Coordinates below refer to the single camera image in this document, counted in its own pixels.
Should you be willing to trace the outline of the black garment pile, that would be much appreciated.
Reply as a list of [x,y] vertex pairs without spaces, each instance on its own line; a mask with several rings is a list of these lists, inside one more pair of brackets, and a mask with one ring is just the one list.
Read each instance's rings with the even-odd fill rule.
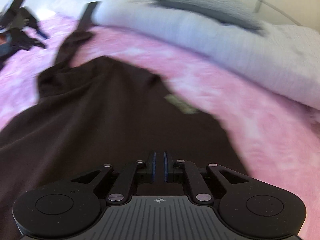
[[17,47],[13,43],[13,39],[10,34],[1,34],[1,45],[0,45],[0,55],[1,55],[1,67],[0,70],[3,69],[5,61],[8,58],[12,57],[17,52]]

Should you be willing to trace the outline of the black smartphone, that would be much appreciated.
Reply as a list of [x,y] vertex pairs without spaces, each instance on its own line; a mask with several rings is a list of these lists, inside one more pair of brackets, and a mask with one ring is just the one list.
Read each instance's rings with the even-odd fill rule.
[[86,5],[85,10],[78,22],[76,31],[86,31],[92,25],[92,14],[99,2],[90,2]]

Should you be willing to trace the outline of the grey pillow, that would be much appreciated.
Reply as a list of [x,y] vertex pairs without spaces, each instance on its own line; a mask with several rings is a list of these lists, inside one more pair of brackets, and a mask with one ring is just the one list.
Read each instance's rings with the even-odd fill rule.
[[155,0],[159,5],[195,12],[222,23],[251,31],[262,31],[264,24],[240,0]]

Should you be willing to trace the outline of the pink floral blanket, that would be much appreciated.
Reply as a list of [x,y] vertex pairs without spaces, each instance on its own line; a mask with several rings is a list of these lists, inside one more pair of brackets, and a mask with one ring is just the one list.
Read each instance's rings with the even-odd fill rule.
[[[38,76],[54,64],[75,26],[60,16],[43,21],[47,49],[9,60],[1,72],[1,131],[38,103]],[[319,239],[319,126],[308,109],[186,50],[128,30],[94,27],[92,33],[71,67],[105,56],[158,75],[182,112],[202,111],[219,122],[247,174],[303,200],[307,218],[300,236]]]

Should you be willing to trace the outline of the dark brown shirt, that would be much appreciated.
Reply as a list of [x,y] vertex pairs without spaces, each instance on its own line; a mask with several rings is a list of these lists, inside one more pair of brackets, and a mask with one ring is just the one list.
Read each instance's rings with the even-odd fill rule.
[[168,151],[198,167],[246,173],[219,122],[182,112],[158,75],[105,56],[71,67],[91,37],[75,31],[65,39],[38,76],[38,103],[1,131],[1,239],[19,237],[12,206],[21,194],[103,164],[122,168]]

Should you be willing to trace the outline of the white striped duvet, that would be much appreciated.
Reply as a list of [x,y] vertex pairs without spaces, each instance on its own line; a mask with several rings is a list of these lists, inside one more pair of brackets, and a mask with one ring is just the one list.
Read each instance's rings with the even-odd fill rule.
[[274,93],[319,108],[319,33],[313,29],[261,21],[264,29],[251,31],[155,0],[55,0],[53,9],[79,19],[90,2],[99,2],[95,24],[190,49]]

